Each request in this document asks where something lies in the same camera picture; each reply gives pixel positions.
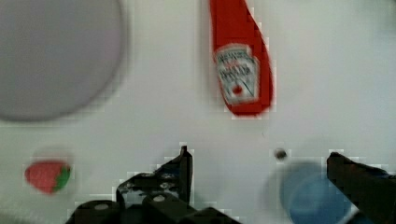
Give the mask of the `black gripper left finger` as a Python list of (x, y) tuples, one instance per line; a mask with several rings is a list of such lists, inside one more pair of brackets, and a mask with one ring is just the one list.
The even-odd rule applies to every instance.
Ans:
[(241, 224), (213, 207), (190, 206), (192, 172), (192, 155), (183, 146), (155, 171), (119, 184), (114, 201), (79, 205), (65, 224)]

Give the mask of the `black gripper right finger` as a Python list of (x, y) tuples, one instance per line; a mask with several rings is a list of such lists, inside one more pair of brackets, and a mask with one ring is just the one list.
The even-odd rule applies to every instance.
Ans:
[(395, 224), (395, 175), (332, 152), (329, 180), (374, 224)]

